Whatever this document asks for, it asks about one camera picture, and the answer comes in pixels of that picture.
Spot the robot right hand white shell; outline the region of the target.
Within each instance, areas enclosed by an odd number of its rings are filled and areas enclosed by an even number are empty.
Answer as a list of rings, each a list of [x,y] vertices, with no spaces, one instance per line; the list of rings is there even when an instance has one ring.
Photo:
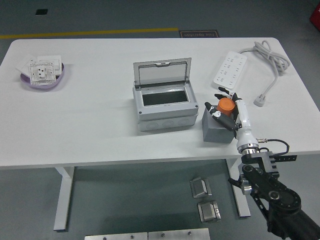
[[[226,93],[226,95],[215,94],[214,96],[219,100],[231,100],[235,104],[237,115],[235,119],[232,119],[218,110],[217,107],[214,107],[209,102],[205,102],[204,105],[209,115],[227,130],[234,133],[234,137],[237,139],[236,147],[240,154],[257,153],[259,151],[259,144],[258,140],[252,135],[252,127],[245,102],[229,89],[224,87],[219,87],[218,89]]]

